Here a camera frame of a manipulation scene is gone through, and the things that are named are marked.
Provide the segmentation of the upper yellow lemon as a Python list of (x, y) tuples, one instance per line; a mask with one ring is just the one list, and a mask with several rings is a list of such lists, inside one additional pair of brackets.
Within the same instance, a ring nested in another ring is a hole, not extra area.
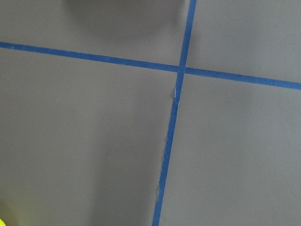
[(6, 226), (5, 222), (2, 219), (0, 219), (0, 226)]

